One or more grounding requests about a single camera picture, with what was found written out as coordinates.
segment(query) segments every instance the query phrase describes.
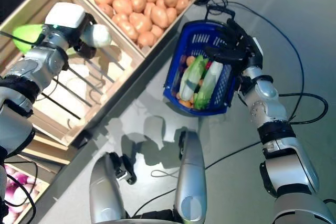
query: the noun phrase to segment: cable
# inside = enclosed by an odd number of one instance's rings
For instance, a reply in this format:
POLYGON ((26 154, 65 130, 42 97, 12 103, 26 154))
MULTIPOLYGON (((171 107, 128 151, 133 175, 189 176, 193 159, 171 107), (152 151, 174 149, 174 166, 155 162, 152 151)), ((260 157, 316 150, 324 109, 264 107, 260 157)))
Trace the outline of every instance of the cable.
POLYGON ((57 76, 57 82, 56 82, 56 85, 54 87, 54 89, 52 90, 52 92, 50 92, 50 94, 46 95, 46 97, 42 97, 41 99, 37 99, 36 101, 39 102, 39 101, 42 101, 44 99, 46 99, 47 97, 50 97, 57 89, 57 86, 58 86, 58 79, 59 79, 59 75, 57 76))
POLYGON ((10 178, 12 181, 14 181, 22 189, 22 191, 25 192, 27 198, 29 199, 30 204, 32 205, 33 214, 31 215, 31 218, 29 219, 29 221, 26 223, 26 224, 30 224, 32 222, 32 220, 34 219, 35 215, 36 215, 36 206, 35 206, 35 203, 34 203, 32 197, 30 196, 29 192, 25 189, 25 187, 19 181, 17 181, 15 178, 13 178, 9 174, 7 174, 7 177, 10 178))
POLYGON ((336 204, 336 200, 335 199, 325 199, 323 202, 325 204, 327 204, 327 203, 334 203, 334 204, 336 204))
POLYGON ((328 112, 329 109, 329 105, 328 102, 321 96, 316 95, 316 94, 311 94, 311 93, 289 93, 289 94, 280 94, 280 97, 294 97, 294 96, 303 96, 303 97, 313 97, 315 99, 320 100, 321 102, 323 102, 324 105, 324 109, 323 112, 316 118, 312 119, 312 120, 307 120, 307 121, 301 121, 301 122, 290 122, 289 124, 291 125, 298 125, 298 124, 309 124, 309 123, 314 123, 317 122, 318 120, 321 120, 326 113, 328 112))
POLYGON ((235 155, 235 154, 237 154, 237 153, 239 153, 239 152, 242 152, 242 151, 244 151, 244 150, 246 150, 246 149, 249 149, 249 148, 251 148, 251 147, 253 147, 253 146, 256 146, 256 145, 259 144, 259 143, 260 143, 260 141, 255 142, 254 144, 250 144, 250 145, 248 145, 248 146, 246 146, 246 147, 244 147, 244 148, 241 148, 241 149, 239 149, 239 150, 237 150, 237 151, 235 151, 235 152, 232 152, 231 154, 228 154, 228 155, 226 155, 226 156, 224 156, 224 157, 222 157, 222 158, 216 160, 216 161, 213 162, 212 164, 208 165, 205 169, 208 170, 210 167, 214 166, 215 164, 219 163, 220 161, 222 161, 222 160, 224 160, 224 159, 226 159, 226 158, 228 158, 228 157, 231 157, 232 155, 235 155))
POLYGON ((14 39, 14 40, 17 40, 17 41, 20 41, 22 43, 32 45, 32 46, 37 46, 39 44, 39 43, 36 43, 36 42, 29 42, 29 41, 26 41, 24 39, 20 39, 18 37, 15 37, 15 36, 9 34, 9 33, 4 32, 4 31, 0 31, 0 35, 6 36, 8 38, 11 38, 11 39, 14 39))
POLYGON ((173 173, 167 173, 163 170, 153 170, 151 171, 151 177, 153 178, 163 178, 163 177, 173 177, 173 178, 177 178, 176 176, 174 176, 175 173, 178 173, 180 169, 174 171, 173 173), (159 173, 163 173, 165 175, 154 175, 155 172, 159 172, 159 173))
MULTIPOLYGON (((242 152, 242 151, 244 151, 244 150, 246 150, 246 149, 248 149, 248 148, 251 148, 251 147, 253 147, 253 146, 255 146, 255 145, 259 144, 259 143, 260 143, 260 141, 254 143, 254 144, 250 144, 250 145, 248 145, 248 146, 246 146, 246 147, 244 147, 244 148, 241 148, 241 149, 239 149, 239 150, 237 150, 237 151, 235 151, 235 152, 232 152, 231 154, 228 154, 228 155, 226 155, 226 156, 224 156, 224 157, 222 157, 222 158, 216 160, 215 162, 211 163, 210 165, 208 165, 208 166, 205 168, 205 170, 207 170, 207 169, 209 169, 210 167, 214 166, 214 165, 217 164, 218 162, 220 162, 220 161, 222 161, 222 160, 224 160, 224 159, 226 159, 226 158, 228 158, 228 157, 231 157, 232 155, 235 155, 235 154, 237 154, 237 153, 239 153, 239 152, 242 152)), ((172 189, 172 190, 170 190, 170 191, 167 191, 166 193, 160 194, 160 195, 156 196, 155 198, 152 198, 151 200, 147 201, 146 203, 144 203, 144 204, 143 204, 143 205, 142 205, 142 206, 141 206, 141 207, 134 213, 133 216, 136 216, 137 213, 138 213, 142 208, 144 208, 145 206, 147 206, 150 202, 152 202, 152 201, 154 201, 154 200, 156 200, 156 199, 158 199, 158 198, 160 198, 160 197, 162 197, 162 196, 165 196, 165 195, 167 195, 167 194, 170 194, 171 192, 173 192, 173 191, 175 191, 175 190, 176 190, 176 188, 174 188, 174 189, 172 189)))
MULTIPOLYGON (((33 186, 32 186, 32 188, 29 192, 29 194, 31 194, 34 190, 34 187, 36 186, 36 180, 37 180, 37 176, 38 176, 38 166, 37 166, 37 164, 34 161, 5 162, 5 164, 34 164, 34 166, 35 166, 35 178, 34 178, 33 186)), ((26 198, 25 201, 23 201, 19 205, 12 204, 12 203, 8 202, 7 200, 5 200, 5 202, 6 202, 6 204, 10 205, 11 207, 20 207, 23 204, 25 204, 27 200, 28 200, 28 198, 26 198)))

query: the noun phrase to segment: blue shopping basket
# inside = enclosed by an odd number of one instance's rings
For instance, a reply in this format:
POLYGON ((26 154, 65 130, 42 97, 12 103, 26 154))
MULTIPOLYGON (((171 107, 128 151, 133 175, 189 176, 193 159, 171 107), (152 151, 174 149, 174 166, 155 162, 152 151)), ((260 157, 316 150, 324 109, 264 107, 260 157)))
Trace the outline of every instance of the blue shopping basket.
POLYGON ((218 83, 211 96, 210 103, 204 110, 190 109, 179 103, 176 94, 179 92, 183 70, 187 67, 187 56, 203 55, 207 58, 205 47, 220 47, 225 43, 220 38, 220 30, 226 29, 223 23, 211 20, 199 20, 186 23, 178 40, 167 79, 164 85, 164 96, 179 109, 197 116, 223 114, 230 106, 234 94, 235 78, 231 65, 224 65, 218 83))

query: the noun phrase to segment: onion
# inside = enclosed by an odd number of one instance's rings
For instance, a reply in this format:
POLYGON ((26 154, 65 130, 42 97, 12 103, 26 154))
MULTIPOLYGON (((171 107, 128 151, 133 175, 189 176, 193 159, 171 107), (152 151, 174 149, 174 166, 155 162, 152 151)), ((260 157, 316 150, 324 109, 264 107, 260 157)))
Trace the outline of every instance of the onion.
POLYGON ((19 213, 23 212, 23 210, 25 210, 25 208, 28 206, 28 204, 29 203, 25 203, 25 204, 23 204, 22 206, 19 206, 19 207, 9 207, 9 210, 11 212, 16 213, 16 214, 19 214, 19 213))
POLYGON ((10 168, 8 165, 5 165, 5 169, 6 169, 7 174, 12 175, 12 174, 16 173, 16 171, 13 168, 10 168))
POLYGON ((35 181, 35 178, 28 176, 27 178, 27 184, 33 184, 35 181))
POLYGON ((13 174, 13 178, 15 178, 17 181, 19 181, 20 184, 25 185, 27 183, 28 176, 24 175, 22 173, 16 172, 16 173, 13 174))
POLYGON ((17 219, 19 214, 9 211, 8 214, 4 217, 3 223, 4 224, 13 224, 17 219))
POLYGON ((7 200, 10 203, 13 203, 13 199, 14 199, 14 192, 17 189, 16 185, 10 185, 6 188, 6 194, 5 194, 5 200, 7 200))
MULTIPOLYGON (((28 192, 30 192, 30 190, 32 189, 33 185, 32 184, 26 184, 23 186, 28 192)), ((33 190, 30 194, 31 198, 34 199, 36 198, 36 196, 38 195, 38 191, 37 190, 33 190)), ((21 189, 21 188, 17 188, 14 192, 14 197, 13 200, 15 201, 15 203, 17 204, 21 204, 24 200, 26 200, 27 195, 25 194, 25 192, 21 189)))

